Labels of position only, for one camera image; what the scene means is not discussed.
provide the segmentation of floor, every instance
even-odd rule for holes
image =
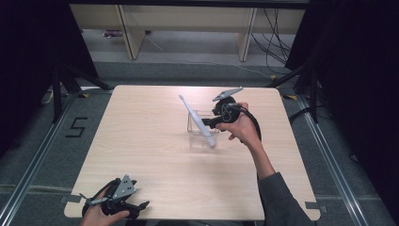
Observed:
[[[233,34],[228,33],[208,33],[208,32],[167,32],[167,31],[152,31],[147,34],[146,39],[140,49],[138,58],[135,60],[129,59],[123,38],[114,37],[106,38],[103,36],[102,30],[84,30],[82,35],[87,43],[91,57],[94,62],[98,63],[129,63],[129,64],[200,64],[200,65],[217,65],[223,67],[232,67],[236,70],[247,71],[249,66],[269,66],[269,67],[283,67],[280,60],[276,60],[270,55],[261,50],[261,48],[252,41],[248,49],[248,57],[246,62],[238,60],[238,54],[235,45],[235,38]],[[268,46],[267,40],[262,34],[255,34],[255,38],[263,44]],[[295,36],[287,35],[280,36],[287,46],[291,46]],[[281,59],[285,58],[285,54],[277,45],[270,45],[269,49]],[[254,72],[260,77],[265,76],[261,72]],[[96,109],[104,110],[106,108],[106,101],[108,96],[97,95],[93,97],[90,104],[84,103],[84,99],[78,99],[75,106],[69,113],[72,116],[79,116],[79,114],[87,114],[84,108],[80,105],[89,105],[88,109],[95,109],[90,105],[95,105]],[[301,106],[299,101],[284,100],[284,105],[287,110],[287,115],[293,115]],[[39,115],[51,115],[51,107],[44,107],[38,112],[38,119],[42,119]],[[328,162],[320,151],[320,144],[316,142],[315,135],[312,133],[310,127],[311,123],[307,118],[298,118],[293,122],[292,128],[295,134],[296,141],[299,149],[301,150],[302,158],[305,167],[309,174],[313,192],[316,200],[322,208],[322,217],[318,221],[318,225],[394,225],[389,214],[387,213],[383,203],[375,194],[373,186],[368,182],[359,164],[355,163],[347,156],[350,153],[344,137],[340,136],[340,132],[334,125],[328,111],[320,109],[318,111],[320,117],[319,126],[323,132],[323,136],[328,140],[328,147],[336,154],[335,158],[340,167],[340,171],[346,178],[346,182],[350,184],[353,194],[356,195],[356,200],[361,206],[362,211],[366,216],[368,222],[359,224],[354,220],[348,211],[348,204],[345,203],[342,192],[337,189],[336,181],[331,176]],[[33,121],[31,124],[33,130],[38,137],[45,138],[50,123],[48,121]],[[95,128],[87,129],[87,133],[95,134]],[[59,141],[56,145],[63,147],[70,147],[70,141]],[[83,143],[75,144],[89,147],[89,140],[79,141]],[[35,151],[40,147],[40,140],[33,140],[30,143],[24,144],[26,149],[30,149],[29,153],[10,152],[6,158],[2,159],[3,165],[0,166],[0,178],[2,178],[2,186],[0,186],[0,205],[3,205],[12,191],[14,186],[20,181],[23,176],[29,161],[34,157]],[[64,164],[57,163],[57,159],[62,156],[63,158],[73,158],[73,161],[83,161],[84,153],[76,153],[73,150],[73,156],[69,153],[49,153],[46,156],[46,162],[41,166],[37,178],[34,180],[33,185],[29,189],[28,196],[20,206],[20,210],[15,214],[15,220],[12,225],[23,225],[31,222],[33,225],[48,225],[54,224],[59,219],[58,215],[62,215],[63,207],[59,205],[58,197],[60,195],[67,195],[71,192],[71,185],[74,183],[75,177],[62,177],[62,172],[55,169],[55,165]],[[78,174],[79,168],[70,169],[70,174]],[[17,176],[9,177],[8,175],[15,174]],[[56,181],[49,181],[48,178],[56,178]],[[49,194],[48,199],[42,199],[41,194]],[[47,218],[31,219],[32,203],[36,209],[47,210],[49,206],[54,206],[52,216]],[[58,225],[72,225],[77,224],[79,221],[74,219],[62,219]]]

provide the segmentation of hand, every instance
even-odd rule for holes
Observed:
[[[238,104],[243,108],[245,108],[246,110],[248,110],[247,103],[238,103]],[[261,143],[252,120],[242,112],[240,113],[238,119],[235,122],[219,123],[216,125],[216,129],[227,130],[231,132],[229,140],[232,140],[237,137],[241,141],[243,141],[244,144],[247,145],[248,147]]]
[[[105,195],[105,191],[103,191],[96,199],[100,199]],[[130,212],[120,211],[115,215],[107,216],[103,213],[100,204],[96,204],[90,206],[85,213],[82,221],[80,222],[81,226],[108,226],[112,225],[113,223],[125,219],[130,215]]]

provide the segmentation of clear plastic container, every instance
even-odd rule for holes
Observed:
[[[215,115],[212,111],[201,111],[201,110],[194,110],[200,119],[212,119]],[[218,129],[211,129],[209,126],[206,126],[211,136],[214,138],[215,143],[217,145],[217,135],[219,134]],[[187,132],[188,132],[188,139],[190,142],[190,148],[192,149],[211,149],[215,146],[211,147],[208,142],[208,138],[204,136],[198,126],[194,123],[191,115],[188,114],[188,121],[187,121]]]

